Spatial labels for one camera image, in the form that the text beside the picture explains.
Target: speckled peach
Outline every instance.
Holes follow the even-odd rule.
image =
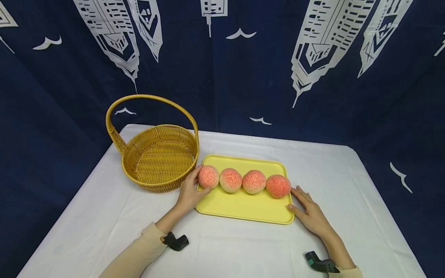
[[[212,165],[204,165],[198,173],[198,182],[202,187],[215,188],[219,183],[219,172]]]
[[[261,171],[250,170],[243,177],[243,188],[249,194],[256,194],[266,187],[266,177]]]
[[[272,175],[266,180],[266,190],[275,198],[281,198],[291,191],[291,182],[282,175]]]
[[[241,174],[233,168],[226,168],[219,174],[219,184],[228,193],[236,192],[242,183],[243,178]]]

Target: plastic tray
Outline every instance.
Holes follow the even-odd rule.
[[[202,163],[216,167],[219,172],[225,168],[234,168],[242,176],[250,170],[260,170],[266,178],[275,174],[287,177],[284,165],[276,161],[210,154],[204,158]],[[294,214],[286,206],[291,203],[292,197],[290,194],[275,199],[266,189],[250,195],[242,187],[235,193],[227,193],[218,185],[196,205],[196,210],[208,215],[289,224],[294,220]]]

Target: table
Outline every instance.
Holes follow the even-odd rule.
[[[128,125],[125,141],[146,125]],[[283,163],[324,211],[366,278],[425,277],[356,152],[347,146],[199,132],[198,163],[211,153]],[[179,190],[151,193],[123,173],[110,146],[19,274],[19,278],[96,278]],[[303,254],[327,258],[322,242],[295,218],[289,225],[187,214],[174,228],[190,244],[167,250],[142,277],[325,277]]]

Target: navy blue backdrop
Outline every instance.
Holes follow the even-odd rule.
[[[352,147],[427,276],[440,277],[429,266],[445,256],[444,1],[366,1],[338,44],[305,35],[317,39],[307,26],[321,1],[106,0],[123,16],[116,26],[129,23],[106,34],[84,2],[99,3],[0,0],[1,277],[19,273],[81,187],[111,144],[107,108],[135,88],[180,104],[200,130]],[[117,110],[118,130],[191,128],[155,101]]]

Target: yellow basket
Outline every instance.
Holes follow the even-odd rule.
[[[121,102],[149,98],[176,107],[193,125],[194,135],[178,125],[157,125],[140,132],[128,144],[111,123],[111,113]],[[198,126],[194,118],[176,103],[152,95],[131,95],[115,101],[105,117],[108,134],[122,155],[125,174],[140,187],[162,193],[175,190],[196,167],[199,155]]]

